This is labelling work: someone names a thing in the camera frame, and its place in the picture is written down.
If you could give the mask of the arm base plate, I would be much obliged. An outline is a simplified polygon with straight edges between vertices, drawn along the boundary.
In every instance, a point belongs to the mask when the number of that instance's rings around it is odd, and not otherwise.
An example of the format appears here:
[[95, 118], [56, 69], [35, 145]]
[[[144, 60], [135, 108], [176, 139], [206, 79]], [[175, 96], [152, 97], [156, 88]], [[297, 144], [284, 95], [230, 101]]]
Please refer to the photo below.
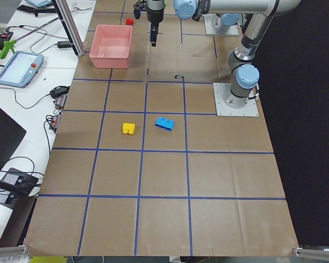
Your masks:
[[213, 83], [217, 116], [223, 117], [259, 117], [255, 99], [237, 98], [231, 93], [230, 83]]
[[238, 13], [205, 14], [205, 32], [208, 36], [237, 37]]

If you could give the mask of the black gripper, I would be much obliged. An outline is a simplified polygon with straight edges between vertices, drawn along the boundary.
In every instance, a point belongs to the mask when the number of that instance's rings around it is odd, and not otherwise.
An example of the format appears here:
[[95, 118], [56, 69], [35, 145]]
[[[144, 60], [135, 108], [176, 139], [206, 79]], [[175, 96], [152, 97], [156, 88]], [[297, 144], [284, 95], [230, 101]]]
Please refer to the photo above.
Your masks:
[[148, 0], [146, 1], [146, 6], [148, 8], [148, 21], [151, 23], [150, 43], [152, 47], [155, 47], [157, 43], [158, 24], [163, 21], [165, 2], [164, 0]]

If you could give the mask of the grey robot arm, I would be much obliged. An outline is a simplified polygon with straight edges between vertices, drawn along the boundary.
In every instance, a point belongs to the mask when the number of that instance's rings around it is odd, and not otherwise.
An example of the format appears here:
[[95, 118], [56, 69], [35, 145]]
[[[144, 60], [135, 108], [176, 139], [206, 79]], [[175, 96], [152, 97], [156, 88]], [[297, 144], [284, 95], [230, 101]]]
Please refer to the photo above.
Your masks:
[[239, 21], [238, 13], [224, 13], [216, 14], [216, 17], [213, 21], [213, 26], [216, 30], [227, 30], [232, 26], [236, 25]]
[[251, 65], [256, 50], [273, 17], [292, 11], [300, 1], [174, 1], [175, 14], [180, 19], [199, 21], [208, 13], [251, 14], [246, 22], [241, 44], [229, 55], [233, 82], [224, 93], [224, 103], [235, 109], [246, 106], [251, 90], [257, 86], [259, 71]]

